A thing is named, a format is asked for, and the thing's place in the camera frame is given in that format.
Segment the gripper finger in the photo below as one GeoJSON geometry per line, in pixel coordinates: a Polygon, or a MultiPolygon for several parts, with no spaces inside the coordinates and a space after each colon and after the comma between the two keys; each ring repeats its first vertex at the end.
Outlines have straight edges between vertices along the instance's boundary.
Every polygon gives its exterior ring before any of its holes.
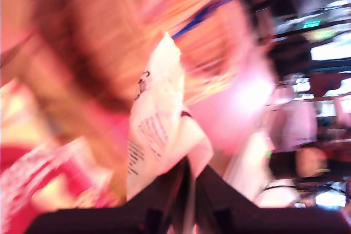
{"type": "Polygon", "coordinates": [[[210,166],[196,179],[196,223],[201,233],[255,233],[256,205],[210,166]]]}
{"type": "Polygon", "coordinates": [[[187,159],[158,176],[124,205],[127,232],[167,233],[173,227],[175,233],[181,233],[191,181],[187,159]]]}

